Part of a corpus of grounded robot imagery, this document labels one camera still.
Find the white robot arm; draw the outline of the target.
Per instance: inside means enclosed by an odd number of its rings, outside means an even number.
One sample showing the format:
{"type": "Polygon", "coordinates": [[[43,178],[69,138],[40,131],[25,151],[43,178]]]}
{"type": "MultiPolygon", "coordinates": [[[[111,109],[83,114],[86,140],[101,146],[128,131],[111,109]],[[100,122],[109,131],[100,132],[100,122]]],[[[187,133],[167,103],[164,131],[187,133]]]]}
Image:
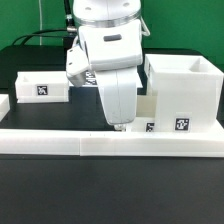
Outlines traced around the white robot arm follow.
{"type": "Polygon", "coordinates": [[[122,130],[136,117],[142,64],[140,0],[75,0],[80,62],[92,72],[106,121],[122,130]]]}

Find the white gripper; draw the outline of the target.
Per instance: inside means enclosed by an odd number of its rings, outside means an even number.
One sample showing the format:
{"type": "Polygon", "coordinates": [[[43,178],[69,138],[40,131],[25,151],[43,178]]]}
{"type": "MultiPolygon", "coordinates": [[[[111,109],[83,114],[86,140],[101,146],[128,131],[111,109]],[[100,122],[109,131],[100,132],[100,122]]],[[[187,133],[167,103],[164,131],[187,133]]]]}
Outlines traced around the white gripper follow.
{"type": "Polygon", "coordinates": [[[125,124],[136,116],[137,66],[143,61],[140,20],[111,28],[81,26],[79,37],[106,121],[116,131],[126,131],[125,124]]]}

